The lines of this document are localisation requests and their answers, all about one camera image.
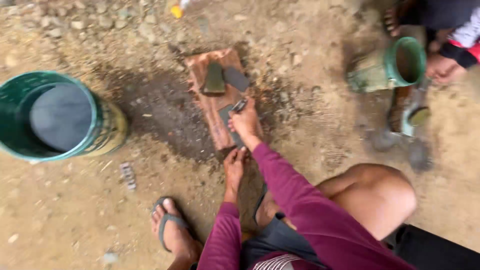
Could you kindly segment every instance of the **gray whetstone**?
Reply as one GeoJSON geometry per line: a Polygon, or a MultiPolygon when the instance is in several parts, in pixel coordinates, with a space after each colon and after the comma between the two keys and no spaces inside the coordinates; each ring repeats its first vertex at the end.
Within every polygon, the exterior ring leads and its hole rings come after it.
{"type": "Polygon", "coordinates": [[[237,145],[237,148],[242,148],[245,146],[243,141],[240,139],[240,135],[236,132],[231,132],[230,129],[228,128],[228,120],[230,119],[230,115],[228,114],[229,111],[231,111],[233,108],[233,105],[227,105],[223,109],[218,111],[218,114],[220,115],[220,118],[223,120],[223,124],[225,127],[228,129],[230,132],[230,135],[232,136],[233,142],[237,145]]]}
{"type": "Polygon", "coordinates": [[[245,92],[250,84],[248,78],[234,67],[228,67],[223,71],[223,79],[227,84],[235,87],[240,92],[245,92]]]}

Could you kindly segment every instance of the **maroon long-sleeve shirt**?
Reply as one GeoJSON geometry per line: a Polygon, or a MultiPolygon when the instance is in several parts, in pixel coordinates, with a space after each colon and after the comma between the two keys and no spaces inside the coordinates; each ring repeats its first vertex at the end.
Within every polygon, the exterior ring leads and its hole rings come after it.
{"type": "MultiPolygon", "coordinates": [[[[345,210],[327,199],[285,159],[260,144],[252,153],[269,191],[285,215],[315,250],[320,261],[334,270],[414,269],[384,248],[345,210]]],[[[241,231],[239,211],[223,203],[198,264],[199,270],[237,270],[240,265],[241,231]]],[[[284,256],[275,252],[261,258],[284,256]]],[[[302,259],[291,262],[295,270],[321,269],[302,259]]]]}

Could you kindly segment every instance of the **bucket rim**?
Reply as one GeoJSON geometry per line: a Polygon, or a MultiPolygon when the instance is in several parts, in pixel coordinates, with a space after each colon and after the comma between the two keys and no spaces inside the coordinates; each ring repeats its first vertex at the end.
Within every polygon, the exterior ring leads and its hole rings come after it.
{"type": "Polygon", "coordinates": [[[391,65],[391,64],[387,64],[386,66],[388,67],[388,69],[393,69],[393,71],[398,74],[398,78],[395,78],[395,80],[397,80],[399,83],[401,83],[403,86],[410,86],[410,85],[416,85],[418,84],[420,81],[422,81],[423,77],[425,76],[425,63],[427,61],[427,56],[425,54],[425,50],[424,48],[421,46],[421,44],[418,42],[418,40],[414,37],[401,37],[399,39],[397,39],[395,42],[394,42],[394,45],[391,47],[391,52],[395,55],[395,57],[393,57],[394,59],[394,64],[391,65]],[[422,64],[422,67],[421,67],[421,70],[419,72],[419,76],[417,78],[417,80],[415,82],[407,82],[401,75],[400,75],[400,71],[398,71],[398,67],[397,67],[397,64],[396,64],[396,51],[398,50],[398,47],[400,47],[402,44],[404,44],[405,42],[413,42],[416,44],[416,46],[419,48],[419,52],[420,52],[420,62],[423,63],[422,64]]]}
{"type": "Polygon", "coordinates": [[[94,99],[94,96],[93,96],[93,93],[89,90],[89,88],[83,84],[80,80],[77,80],[67,74],[62,74],[62,73],[58,73],[56,71],[51,71],[51,70],[43,70],[43,71],[30,71],[30,72],[25,72],[25,73],[22,73],[22,74],[19,74],[17,76],[14,76],[8,80],[6,80],[4,83],[2,83],[0,85],[0,88],[3,87],[4,85],[6,85],[7,83],[15,80],[15,79],[18,79],[22,76],[25,76],[25,75],[29,75],[29,74],[55,74],[55,75],[58,75],[58,76],[61,76],[69,81],[71,81],[72,83],[74,83],[75,85],[77,85],[82,91],[83,93],[87,96],[87,99],[88,99],[88,103],[90,104],[90,107],[91,107],[91,110],[92,110],[92,119],[91,119],[91,122],[90,122],[90,126],[88,128],[88,131],[87,131],[87,134],[85,135],[85,137],[83,138],[83,140],[81,140],[80,143],[77,144],[77,146],[75,146],[74,148],[72,148],[71,150],[65,152],[65,153],[62,153],[60,155],[57,155],[57,156],[54,156],[54,157],[47,157],[47,158],[34,158],[34,157],[28,157],[28,156],[25,156],[25,155],[22,155],[22,154],[19,154],[17,153],[15,150],[11,149],[10,147],[6,146],[3,142],[0,141],[0,148],[2,148],[3,150],[5,150],[7,153],[11,154],[12,156],[14,157],[17,157],[17,158],[20,158],[20,159],[23,159],[23,160],[26,160],[26,161],[55,161],[55,160],[64,160],[66,158],[69,158],[69,157],[72,157],[74,156],[75,154],[79,153],[80,151],[84,150],[85,148],[87,148],[88,146],[88,141],[91,141],[92,138],[92,133],[94,132],[95,128],[96,128],[96,124],[97,124],[97,118],[96,118],[96,115],[97,115],[97,105],[96,105],[96,102],[95,102],[95,99],[94,99]]]}

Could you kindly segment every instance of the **yellow object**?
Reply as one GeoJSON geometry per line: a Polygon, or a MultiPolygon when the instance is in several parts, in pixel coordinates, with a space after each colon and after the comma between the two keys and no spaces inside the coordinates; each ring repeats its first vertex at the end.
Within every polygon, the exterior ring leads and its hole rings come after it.
{"type": "Polygon", "coordinates": [[[172,8],[170,9],[170,12],[172,12],[173,16],[175,18],[180,19],[183,16],[183,10],[180,8],[178,4],[173,5],[172,8]]]}

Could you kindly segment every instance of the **gray flip-flop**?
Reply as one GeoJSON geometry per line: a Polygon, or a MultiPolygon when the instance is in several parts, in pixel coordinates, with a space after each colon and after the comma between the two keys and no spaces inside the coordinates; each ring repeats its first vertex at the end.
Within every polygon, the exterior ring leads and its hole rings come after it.
{"type": "Polygon", "coordinates": [[[171,197],[168,197],[168,196],[165,196],[165,197],[161,197],[160,199],[158,199],[158,201],[156,201],[156,203],[153,205],[152,207],[152,211],[150,213],[150,215],[152,216],[153,213],[155,212],[155,209],[156,209],[156,206],[159,205],[161,208],[163,208],[163,210],[165,211],[165,214],[163,215],[162,217],[162,221],[160,222],[160,225],[158,227],[158,238],[160,238],[160,242],[162,243],[162,246],[163,248],[168,251],[168,252],[172,252],[171,250],[169,250],[167,248],[167,246],[165,246],[165,241],[163,239],[163,231],[165,230],[165,224],[167,223],[167,221],[173,221],[175,222],[176,224],[178,224],[180,227],[182,228],[185,228],[189,231],[190,234],[191,233],[191,230],[190,230],[190,227],[189,225],[187,224],[187,222],[181,218],[181,217],[177,217],[177,216],[174,216],[172,214],[168,214],[167,211],[165,210],[165,208],[163,207],[163,202],[165,201],[165,199],[170,199],[173,201],[173,198],[171,197]]]}

